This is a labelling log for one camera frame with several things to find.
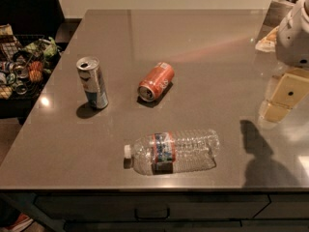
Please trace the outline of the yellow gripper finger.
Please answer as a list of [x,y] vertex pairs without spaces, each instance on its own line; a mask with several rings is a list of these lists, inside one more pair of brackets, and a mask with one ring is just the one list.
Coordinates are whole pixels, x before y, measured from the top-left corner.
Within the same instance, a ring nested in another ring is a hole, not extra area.
[[260,116],[266,121],[278,123],[282,121],[290,111],[291,109],[289,107],[263,101],[260,107]]
[[293,108],[309,94],[309,71],[295,68],[285,72],[279,79],[270,102]]

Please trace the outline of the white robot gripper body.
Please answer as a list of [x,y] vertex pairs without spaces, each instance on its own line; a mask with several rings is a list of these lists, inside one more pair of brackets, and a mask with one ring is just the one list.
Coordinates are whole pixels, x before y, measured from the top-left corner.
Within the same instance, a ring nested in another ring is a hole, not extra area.
[[298,0],[279,24],[275,52],[286,65],[309,68],[309,0]]

